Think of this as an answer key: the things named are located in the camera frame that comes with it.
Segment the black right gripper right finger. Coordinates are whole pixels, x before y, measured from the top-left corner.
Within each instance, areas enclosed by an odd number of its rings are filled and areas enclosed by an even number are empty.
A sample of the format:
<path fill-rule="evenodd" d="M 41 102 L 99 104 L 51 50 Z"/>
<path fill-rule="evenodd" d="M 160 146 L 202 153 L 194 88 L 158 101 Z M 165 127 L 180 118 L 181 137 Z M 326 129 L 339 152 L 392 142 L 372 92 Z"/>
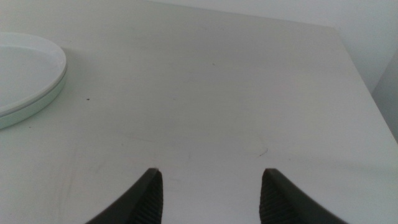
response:
<path fill-rule="evenodd" d="M 259 217 L 262 224 L 346 223 L 274 168 L 262 175 Z"/>

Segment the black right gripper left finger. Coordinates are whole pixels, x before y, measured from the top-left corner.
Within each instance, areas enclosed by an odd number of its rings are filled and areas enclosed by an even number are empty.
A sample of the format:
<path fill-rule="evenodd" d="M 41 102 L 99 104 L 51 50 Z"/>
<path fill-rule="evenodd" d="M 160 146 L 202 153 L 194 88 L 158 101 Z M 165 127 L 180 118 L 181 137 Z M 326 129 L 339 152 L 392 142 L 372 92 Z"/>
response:
<path fill-rule="evenodd" d="M 162 212 L 162 173 L 156 168 L 150 168 L 122 196 L 87 224 L 161 224 Z"/>

